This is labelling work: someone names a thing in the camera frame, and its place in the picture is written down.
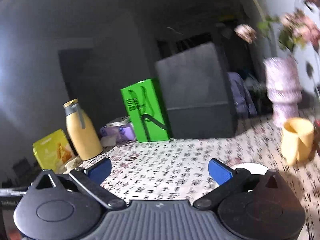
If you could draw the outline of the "white rubber gloves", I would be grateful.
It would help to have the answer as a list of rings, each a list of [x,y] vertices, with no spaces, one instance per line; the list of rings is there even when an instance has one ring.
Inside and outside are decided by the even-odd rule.
[[[81,158],[79,156],[75,157],[74,159],[72,159],[71,161],[65,164],[65,170],[63,173],[67,174],[71,172],[71,170],[77,168],[81,163],[82,163]]]

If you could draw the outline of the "yellow thermos jug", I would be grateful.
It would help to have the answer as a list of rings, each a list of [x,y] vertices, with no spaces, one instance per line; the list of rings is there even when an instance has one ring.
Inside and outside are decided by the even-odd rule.
[[[88,160],[103,151],[91,119],[81,108],[78,99],[63,105],[66,115],[66,128],[73,146],[81,158]]]

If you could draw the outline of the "yellow-green snack box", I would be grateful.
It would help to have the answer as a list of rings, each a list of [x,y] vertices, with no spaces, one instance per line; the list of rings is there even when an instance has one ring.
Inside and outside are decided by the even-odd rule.
[[[62,129],[33,143],[33,154],[40,168],[60,172],[75,154]]]

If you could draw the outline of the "calligraphy print tablecloth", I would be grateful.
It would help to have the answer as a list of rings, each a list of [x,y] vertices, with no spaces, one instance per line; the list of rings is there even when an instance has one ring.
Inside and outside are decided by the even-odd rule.
[[[319,156],[289,166],[280,152],[280,128],[270,116],[241,120],[235,137],[122,143],[90,160],[111,159],[112,172],[102,186],[126,202],[133,199],[191,202],[216,187],[208,174],[210,159],[228,166],[258,163],[277,169],[300,200],[306,223],[300,239],[319,239]]]

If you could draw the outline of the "purple tissue pack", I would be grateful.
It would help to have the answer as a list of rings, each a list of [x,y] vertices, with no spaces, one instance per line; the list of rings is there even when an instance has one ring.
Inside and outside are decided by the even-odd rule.
[[[102,135],[100,142],[103,147],[115,146],[117,143],[136,139],[131,123],[120,126],[104,126],[100,129],[100,134]]]

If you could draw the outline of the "small white box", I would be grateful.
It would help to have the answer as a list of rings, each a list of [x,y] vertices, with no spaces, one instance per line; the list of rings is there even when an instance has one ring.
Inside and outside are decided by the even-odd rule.
[[[129,116],[123,116],[120,118],[116,118],[106,124],[106,127],[119,127],[119,126],[126,126],[130,123],[130,117]]]

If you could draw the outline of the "black paper bag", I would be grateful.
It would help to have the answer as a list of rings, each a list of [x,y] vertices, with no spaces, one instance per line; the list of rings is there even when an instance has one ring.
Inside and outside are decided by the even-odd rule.
[[[227,61],[212,42],[155,64],[175,139],[232,138],[238,127]]]

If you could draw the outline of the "green paper bag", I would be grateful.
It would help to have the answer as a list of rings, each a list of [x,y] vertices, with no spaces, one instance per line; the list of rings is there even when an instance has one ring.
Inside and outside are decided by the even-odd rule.
[[[139,142],[171,138],[170,122],[156,78],[139,81],[120,92]]]

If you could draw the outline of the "yellow mug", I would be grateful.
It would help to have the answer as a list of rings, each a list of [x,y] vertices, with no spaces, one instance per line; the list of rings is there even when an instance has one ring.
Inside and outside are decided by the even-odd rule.
[[[311,121],[304,118],[290,118],[283,123],[281,155],[288,165],[309,158],[312,150],[315,128]]]

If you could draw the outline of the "purple glitter vase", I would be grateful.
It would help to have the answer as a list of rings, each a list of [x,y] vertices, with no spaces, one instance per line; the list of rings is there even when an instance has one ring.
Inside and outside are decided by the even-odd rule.
[[[272,102],[273,122],[281,127],[289,119],[299,116],[302,100],[298,69],[292,56],[271,57],[264,60],[267,96]]]

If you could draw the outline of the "pink artificial flowers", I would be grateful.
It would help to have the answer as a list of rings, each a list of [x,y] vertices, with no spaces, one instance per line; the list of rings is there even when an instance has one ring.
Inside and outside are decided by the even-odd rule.
[[[304,48],[310,43],[313,49],[319,53],[319,28],[303,10],[295,7],[292,13],[285,13],[282,16],[270,16],[264,12],[258,0],[252,1],[261,17],[261,21],[257,23],[261,36],[271,41],[269,34],[273,33],[273,24],[279,24],[281,29],[278,35],[278,42],[282,51],[288,50],[293,54],[296,47]],[[302,2],[310,11],[313,11],[313,5],[319,9],[319,0],[302,0]],[[250,25],[240,24],[234,31],[249,44],[252,44],[257,39],[257,32]]]

